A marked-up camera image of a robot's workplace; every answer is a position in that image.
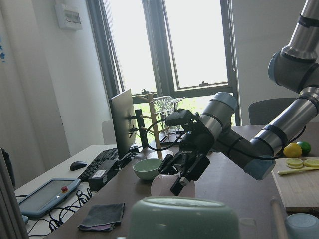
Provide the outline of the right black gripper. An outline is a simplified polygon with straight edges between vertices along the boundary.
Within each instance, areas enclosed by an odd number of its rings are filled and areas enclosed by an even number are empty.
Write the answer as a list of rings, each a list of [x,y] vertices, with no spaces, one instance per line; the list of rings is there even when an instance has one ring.
[[[179,144],[179,152],[168,154],[158,168],[160,174],[175,175],[180,172],[170,191],[178,196],[189,181],[197,181],[210,164],[207,154],[214,143],[214,136],[204,126],[196,122],[189,123],[186,136]]]

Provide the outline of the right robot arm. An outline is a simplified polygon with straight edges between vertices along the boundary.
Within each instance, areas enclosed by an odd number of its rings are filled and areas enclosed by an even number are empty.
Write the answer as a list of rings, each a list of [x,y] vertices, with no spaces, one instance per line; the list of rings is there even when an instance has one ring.
[[[231,129],[230,117],[237,107],[226,92],[216,93],[200,114],[179,109],[166,118],[168,126],[180,125],[185,136],[176,155],[168,155],[160,174],[176,174],[171,187],[179,195],[197,181],[208,167],[209,151],[223,153],[256,180],[264,179],[275,166],[276,154],[319,113],[319,3],[306,1],[288,45],[277,52],[268,66],[276,84],[298,94],[296,99],[270,99],[249,107],[250,119],[261,116],[263,128],[251,140]]]

